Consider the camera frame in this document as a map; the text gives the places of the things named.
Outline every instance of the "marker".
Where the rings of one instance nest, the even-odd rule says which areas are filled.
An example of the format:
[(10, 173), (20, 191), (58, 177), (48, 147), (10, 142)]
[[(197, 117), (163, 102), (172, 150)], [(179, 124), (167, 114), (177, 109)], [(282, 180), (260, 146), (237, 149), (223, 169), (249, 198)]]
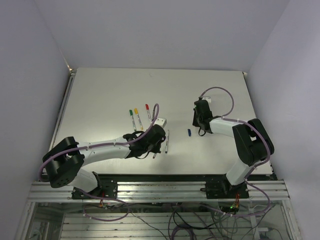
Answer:
[(149, 106), (148, 106), (148, 104), (145, 105), (145, 109), (146, 109), (146, 112), (147, 112), (147, 114), (148, 114), (148, 118), (149, 118), (150, 123), (151, 123), (151, 122), (152, 122), (152, 119), (151, 119), (151, 115), (150, 115), (150, 111), (149, 111)]
[(138, 113), (138, 109), (137, 109), (137, 108), (135, 108), (135, 109), (134, 109), (134, 112), (135, 112), (136, 116), (138, 117), (138, 120), (139, 120), (139, 124), (140, 124), (141, 130), (143, 130), (143, 129), (144, 129), (144, 127), (142, 126), (142, 122), (141, 122), (141, 119), (140, 119), (140, 116), (139, 116), (139, 113)]
[(130, 116), (131, 116), (131, 119), (132, 119), (133, 129), (134, 129), (134, 131), (137, 131), (137, 127), (136, 127), (135, 119), (134, 119), (134, 114), (133, 114), (131, 109), (129, 110), (129, 113), (130, 113)]
[(168, 130), (168, 135), (166, 137), (166, 142), (165, 142), (165, 153), (168, 153), (168, 148), (169, 148), (169, 130)]

